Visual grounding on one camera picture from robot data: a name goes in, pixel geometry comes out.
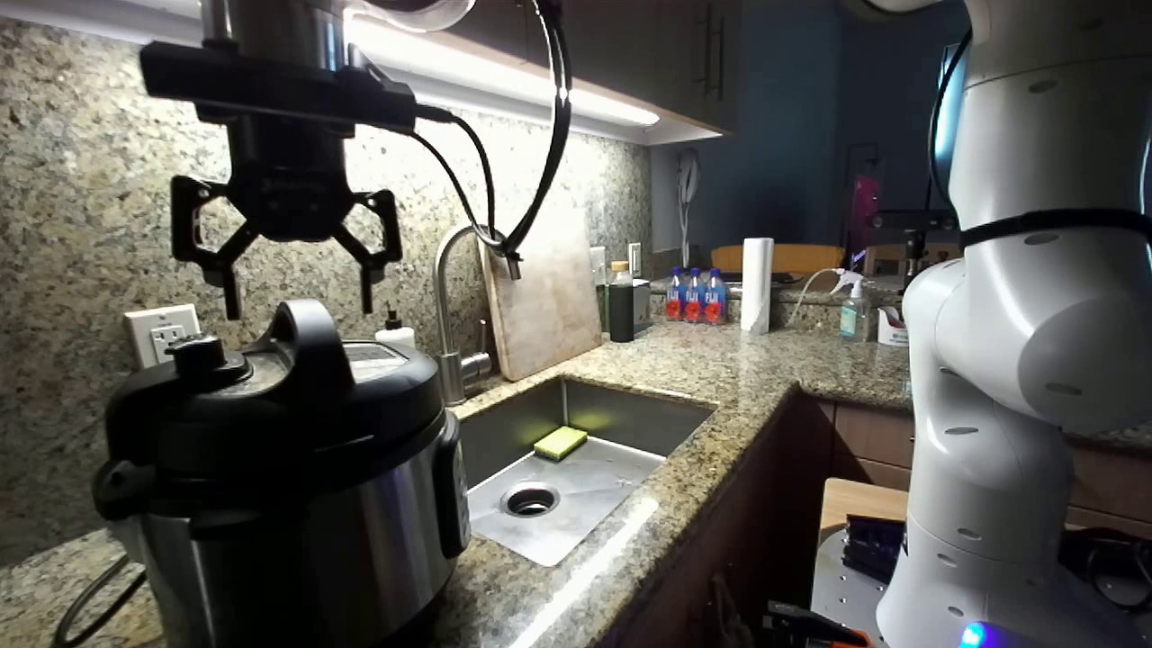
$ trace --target paper towel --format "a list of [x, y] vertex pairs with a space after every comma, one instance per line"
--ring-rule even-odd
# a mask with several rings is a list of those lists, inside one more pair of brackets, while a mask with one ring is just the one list
[[769, 332], [769, 237], [744, 237], [740, 251], [740, 332]]

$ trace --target spray bottle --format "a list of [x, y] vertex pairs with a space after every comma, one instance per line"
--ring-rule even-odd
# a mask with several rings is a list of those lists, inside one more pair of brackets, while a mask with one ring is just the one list
[[869, 303], [864, 303], [864, 275], [853, 271], [834, 271], [839, 281], [829, 297], [848, 290], [848, 298], [839, 308], [839, 338], [846, 343], [869, 343], [872, 329], [869, 329]]

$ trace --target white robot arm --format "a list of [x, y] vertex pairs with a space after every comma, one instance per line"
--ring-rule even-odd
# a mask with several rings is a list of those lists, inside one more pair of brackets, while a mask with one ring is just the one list
[[1053, 550], [1064, 431], [1152, 422], [1152, 4], [969, 0], [969, 20], [963, 260], [902, 298], [917, 441], [878, 626], [894, 648], [972, 626], [1011, 648], [1136, 646]]

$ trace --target sink drain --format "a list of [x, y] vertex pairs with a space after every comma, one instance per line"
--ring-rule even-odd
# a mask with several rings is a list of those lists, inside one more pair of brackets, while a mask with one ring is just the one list
[[522, 487], [522, 490], [512, 490], [504, 507], [518, 519], [537, 519], [537, 515], [548, 515], [554, 507], [559, 495], [554, 490], [542, 490], [542, 487]]

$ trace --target pressure cooker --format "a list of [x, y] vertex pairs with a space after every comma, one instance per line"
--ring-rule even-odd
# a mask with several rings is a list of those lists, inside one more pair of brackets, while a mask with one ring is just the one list
[[385, 646], [468, 544], [437, 363], [341, 345], [284, 303], [246, 352], [187, 338], [103, 410], [97, 513], [149, 569], [168, 646]]

